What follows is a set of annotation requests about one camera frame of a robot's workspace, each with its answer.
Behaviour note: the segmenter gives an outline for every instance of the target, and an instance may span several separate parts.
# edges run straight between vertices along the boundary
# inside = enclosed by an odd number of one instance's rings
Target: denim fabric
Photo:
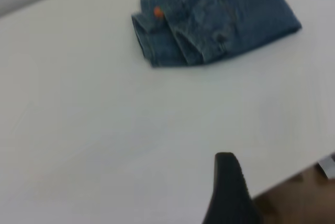
[[[132,22],[152,66],[212,63],[301,28],[284,0],[141,0],[141,11]]]

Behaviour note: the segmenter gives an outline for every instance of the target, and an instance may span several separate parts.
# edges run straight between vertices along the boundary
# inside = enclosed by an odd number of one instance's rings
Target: wooden floor
[[[265,223],[335,223],[335,181],[311,167],[254,200]]]

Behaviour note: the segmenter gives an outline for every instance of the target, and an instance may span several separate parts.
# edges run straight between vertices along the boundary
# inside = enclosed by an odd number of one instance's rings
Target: orange tag
[[[163,18],[164,17],[164,13],[163,13],[163,11],[161,10],[160,7],[155,7],[153,9],[153,14],[155,15],[156,18]]]

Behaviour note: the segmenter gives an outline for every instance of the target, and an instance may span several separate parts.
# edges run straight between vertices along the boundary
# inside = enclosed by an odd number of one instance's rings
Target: black object
[[[203,224],[262,223],[232,153],[215,155],[214,190]]]

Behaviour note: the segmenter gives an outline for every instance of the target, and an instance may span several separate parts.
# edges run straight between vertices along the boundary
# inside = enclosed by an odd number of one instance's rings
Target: folded jeans
[[[132,21],[152,66],[212,63],[301,28],[284,0],[141,0]]]

